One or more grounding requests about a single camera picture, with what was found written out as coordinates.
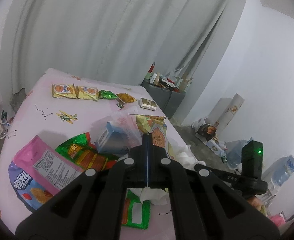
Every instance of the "floor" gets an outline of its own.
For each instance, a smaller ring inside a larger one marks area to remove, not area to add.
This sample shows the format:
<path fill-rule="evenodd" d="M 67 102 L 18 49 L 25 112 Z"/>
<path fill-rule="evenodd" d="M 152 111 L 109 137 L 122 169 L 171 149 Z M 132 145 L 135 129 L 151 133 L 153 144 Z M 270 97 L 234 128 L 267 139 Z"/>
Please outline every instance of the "floor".
<path fill-rule="evenodd" d="M 11 106 L 15 112 L 17 112 L 25 97 L 26 94 L 24 89 L 13 96 Z M 211 168 L 230 171 L 227 165 L 223 164 L 221 159 L 195 136 L 195 132 L 191 127 L 175 126 L 175 129 L 178 131 L 185 143 L 191 146 L 191 152 L 198 160 L 205 161 L 207 166 Z M 4 139 L 0 140 L 0 152 L 3 142 Z"/>

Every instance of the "silver screw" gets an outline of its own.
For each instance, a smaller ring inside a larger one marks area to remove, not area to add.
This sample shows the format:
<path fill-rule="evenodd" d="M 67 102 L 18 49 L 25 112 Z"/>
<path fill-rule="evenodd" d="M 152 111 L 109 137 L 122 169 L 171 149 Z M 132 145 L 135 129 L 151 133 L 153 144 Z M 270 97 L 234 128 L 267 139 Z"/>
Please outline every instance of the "silver screw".
<path fill-rule="evenodd" d="M 203 176 L 203 177 L 207 177 L 209 175 L 209 171 L 206 169 L 201 169 L 199 171 L 199 175 Z"/>
<path fill-rule="evenodd" d="M 162 164 L 164 164 L 164 165 L 168 165 L 168 164 L 170 164 L 170 159 L 169 158 L 163 158 L 163 159 L 160 160 L 160 162 Z"/>
<path fill-rule="evenodd" d="M 131 165 L 131 164 L 133 164 L 135 161 L 134 161 L 134 159 L 132 159 L 132 158 L 126 158 L 125 160 L 124 160 L 124 163 L 125 164 L 127 164 L 127 165 Z"/>
<path fill-rule="evenodd" d="M 96 174 L 96 171 L 94 169 L 88 169 L 85 171 L 85 174 L 90 177 Z"/>

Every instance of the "green snack bag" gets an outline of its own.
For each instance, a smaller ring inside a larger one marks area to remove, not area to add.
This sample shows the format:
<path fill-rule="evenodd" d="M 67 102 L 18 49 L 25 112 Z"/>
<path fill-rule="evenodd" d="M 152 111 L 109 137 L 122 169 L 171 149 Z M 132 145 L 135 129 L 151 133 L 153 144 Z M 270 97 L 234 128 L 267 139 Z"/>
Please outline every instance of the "green snack bag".
<path fill-rule="evenodd" d="M 101 99 L 117 99 L 118 96 L 116 96 L 113 92 L 111 91 L 106 91 L 106 90 L 100 90 L 99 91 L 99 98 Z"/>
<path fill-rule="evenodd" d="M 89 168 L 96 171 L 109 169 L 119 158 L 113 154 L 97 153 L 95 145 L 90 142 L 89 132 L 63 142 L 56 148 L 56 152 L 85 170 Z"/>
<path fill-rule="evenodd" d="M 150 218 L 150 201 L 140 203 L 139 197 L 128 190 L 121 224 L 126 227 L 147 229 Z"/>

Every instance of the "barcode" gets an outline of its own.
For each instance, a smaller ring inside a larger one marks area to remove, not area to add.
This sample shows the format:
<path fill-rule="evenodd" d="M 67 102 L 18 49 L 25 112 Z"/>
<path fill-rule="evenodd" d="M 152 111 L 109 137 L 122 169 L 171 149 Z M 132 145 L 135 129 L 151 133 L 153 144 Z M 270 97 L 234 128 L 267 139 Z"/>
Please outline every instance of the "barcode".
<path fill-rule="evenodd" d="M 107 134 L 108 134 L 108 131 L 105 130 L 104 133 L 103 133 L 103 135 L 99 138 L 98 144 L 100 144 L 102 142 L 102 140 L 106 137 Z"/>

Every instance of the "curtain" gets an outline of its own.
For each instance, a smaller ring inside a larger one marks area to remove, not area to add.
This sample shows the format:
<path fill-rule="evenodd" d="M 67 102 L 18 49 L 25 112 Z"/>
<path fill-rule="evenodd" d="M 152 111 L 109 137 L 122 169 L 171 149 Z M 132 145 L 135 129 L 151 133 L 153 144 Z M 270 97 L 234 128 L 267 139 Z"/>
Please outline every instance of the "curtain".
<path fill-rule="evenodd" d="M 29 91 L 50 67 L 139 85 L 153 61 L 154 70 L 166 74 L 199 58 L 197 51 L 227 1 L 26 0 L 22 5 L 14 0 L 4 35 L 13 22 L 17 31 L 11 39 L 3 36 L 1 51 L 11 65 L 1 68 L 11 69 L 13 93 Z"/>

